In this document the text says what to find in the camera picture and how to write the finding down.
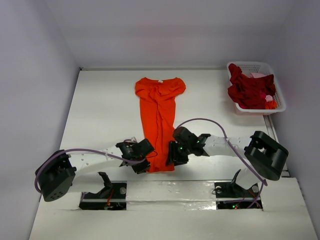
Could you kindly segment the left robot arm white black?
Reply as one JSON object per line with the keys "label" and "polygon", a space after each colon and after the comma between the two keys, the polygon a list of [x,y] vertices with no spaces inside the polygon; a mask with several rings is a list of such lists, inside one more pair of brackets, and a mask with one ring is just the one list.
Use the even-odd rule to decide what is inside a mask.
{"label": "left robot arm white black", "polygon": [[84,175],[95,173],[102,180],[93,186],[97,199],[109,198],[114,186],[104,169],[119,161],[119,167],[129,166],[136,174],[147,172],[151,163],[148,156],[155,152],[148,139],[138,142],[134,137],[118,142],[103,150],[89,148],[60,149],[54,152],[36,171],[34,187],[45,202],[53,202],[68,192],[90,193],[88,184],[75,188],[74,181]]}

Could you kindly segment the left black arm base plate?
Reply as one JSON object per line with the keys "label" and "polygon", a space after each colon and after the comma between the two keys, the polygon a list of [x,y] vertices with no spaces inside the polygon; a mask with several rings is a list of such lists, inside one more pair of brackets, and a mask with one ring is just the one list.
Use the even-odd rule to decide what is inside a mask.
{"label": "left black arm base plate", "polygon": [[106,196],[99,193],[82,192],[79,202],[81,210],[122,211],[127,209],[127,182],[113,182]]}

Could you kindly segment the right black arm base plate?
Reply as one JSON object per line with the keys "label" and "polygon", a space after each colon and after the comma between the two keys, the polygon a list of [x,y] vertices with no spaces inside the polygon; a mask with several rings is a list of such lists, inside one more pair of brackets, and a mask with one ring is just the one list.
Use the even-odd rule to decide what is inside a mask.
{"label": "right black arm base plate", "polygon": [[254,184],[249,189],[244,189],[229,181],[214,183],[212,194],[216,198],[218,210],[243,210],[262,209],[262,201],[258,197],[260,188]]}

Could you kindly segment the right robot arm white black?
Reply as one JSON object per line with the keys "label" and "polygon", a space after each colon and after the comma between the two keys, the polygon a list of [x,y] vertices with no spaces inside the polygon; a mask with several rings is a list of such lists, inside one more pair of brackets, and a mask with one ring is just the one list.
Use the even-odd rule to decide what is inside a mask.
{"label": "right robot arm white black", "polygon": [[219,137],[208,133],[197,136],[180,126],[174,130],[173,138],[168,145],[167,165],[184,165],[189,155],[238,157],[245,168],[238,170],[230,183],[235,196],[242,196],[255,184],[278,181],[289,155],[285,147],[263,131],[255,131],[250,137]]}

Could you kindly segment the orange t shirt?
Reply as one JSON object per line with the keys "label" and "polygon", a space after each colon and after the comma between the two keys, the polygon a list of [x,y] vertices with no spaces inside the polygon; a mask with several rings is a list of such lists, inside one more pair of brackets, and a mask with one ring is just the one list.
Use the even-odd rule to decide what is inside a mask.
{"label": "orange t shirt", "polygon": [[180,78],[153,80],[142,78],[135,83],[135,94],[139,98],[140,118],[144,137],[157,153],[149,156],[150,173],[171,172],[174,164],[167,164],[169,143],[174,140],[176,97],[186,90]]}

